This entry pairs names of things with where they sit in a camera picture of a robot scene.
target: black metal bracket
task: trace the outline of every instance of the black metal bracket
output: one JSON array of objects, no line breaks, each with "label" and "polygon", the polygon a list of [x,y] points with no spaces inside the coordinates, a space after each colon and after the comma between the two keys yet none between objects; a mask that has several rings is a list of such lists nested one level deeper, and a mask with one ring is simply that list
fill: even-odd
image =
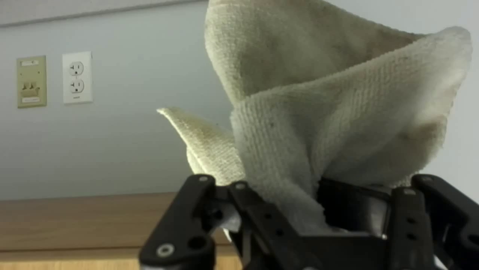
[{"label": "black metal bracket", "polygon": [[479,207],[438,177],[414,175],[411,187],[386,196],[324,180],[318,198],[326,220],[348,234],[299,237],[245,181],[220,187],[211,175],[191,175],[139,262],[148,270],[212,270],[209,234],[224,228],[245,270],[431,270],[434,255],[455,270],[479,268]]}]

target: electrical outlet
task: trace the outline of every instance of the electrical outlet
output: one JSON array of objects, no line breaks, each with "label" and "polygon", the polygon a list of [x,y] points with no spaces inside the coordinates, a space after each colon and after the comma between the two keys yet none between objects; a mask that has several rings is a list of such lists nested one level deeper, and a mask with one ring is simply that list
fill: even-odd
[{"label": "electrical outlet", "polygon": [[17,108],[46,106],[46,57],[16,60]]},{"label": "electrical outlet", "polygon": [[91,52],[62,55],[62,102],[91,102]]}]

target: towel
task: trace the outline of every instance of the towel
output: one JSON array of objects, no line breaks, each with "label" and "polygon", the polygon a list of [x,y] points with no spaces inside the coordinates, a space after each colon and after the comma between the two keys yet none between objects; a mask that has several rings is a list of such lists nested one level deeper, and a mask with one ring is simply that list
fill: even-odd
[{"label": "towel", "polygon": [[392,189],[428,165],[471,60],[462,27],[405,33],[321,0],[209,0],[205,48],[232,130],[158,112],[193,172],[248,181],[300,235],[333,231],[320,178]]}]

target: cloth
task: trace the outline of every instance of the cloth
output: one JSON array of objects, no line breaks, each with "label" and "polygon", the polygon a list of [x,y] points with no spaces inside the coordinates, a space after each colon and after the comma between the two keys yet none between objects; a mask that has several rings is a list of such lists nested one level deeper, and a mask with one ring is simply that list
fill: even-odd
[{"label": "cloth", "polygon": [[300,235],[330,232],[321,177],[395,187],[428,165],[471,60],[465,28],[404,33],[321,0],[209,0],[205,40],[232,132],[160,112],[193,172],[246,180]]}]

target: outlet cover plate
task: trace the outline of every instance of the outlet cover plate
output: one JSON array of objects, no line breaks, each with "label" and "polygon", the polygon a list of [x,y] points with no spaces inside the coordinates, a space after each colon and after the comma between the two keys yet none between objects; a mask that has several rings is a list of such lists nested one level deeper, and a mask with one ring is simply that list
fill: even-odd
[{"label": "outlet cover plate", "polygon": [[62,102],[83,103],[92,100],[91,52],[62,54]]},{"label": "outlet cover plate", "polygon": [[16,106],[46,106],[46,57],[16,60]]}]

